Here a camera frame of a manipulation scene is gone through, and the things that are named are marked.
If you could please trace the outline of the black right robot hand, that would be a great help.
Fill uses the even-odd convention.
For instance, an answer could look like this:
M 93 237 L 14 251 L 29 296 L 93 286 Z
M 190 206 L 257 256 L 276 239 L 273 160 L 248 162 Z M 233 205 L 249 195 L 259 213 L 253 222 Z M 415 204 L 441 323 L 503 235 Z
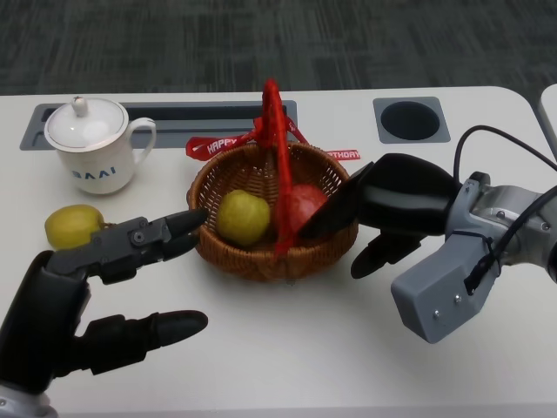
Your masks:
M 388 153 L 355 172 L 300 228 L 303 239 L 330 237 L 353 223 L 380 230 L 352 262 L 364 278 L 396 264 L 428 236 L 445 232 L 461 183 L 422 158 Z

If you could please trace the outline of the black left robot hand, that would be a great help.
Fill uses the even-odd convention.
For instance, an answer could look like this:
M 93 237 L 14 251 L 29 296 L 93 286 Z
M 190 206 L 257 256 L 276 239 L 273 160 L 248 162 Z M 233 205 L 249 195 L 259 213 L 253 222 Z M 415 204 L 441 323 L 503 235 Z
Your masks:
M 140 320 L 112 315 L 76 334 L 91 297 L 90 277 L 110 285 L 134 278 L 143 266 L 188 253 L 207 216 L 205 209 L 194 209 L 153 221 L 135 218 L 93 233 L 85 245 L 38 254 L 1 327 L 2 385 L 41 394 L 55 378 L 126 367 L 204 330 L 204 313 L 183 310 Z

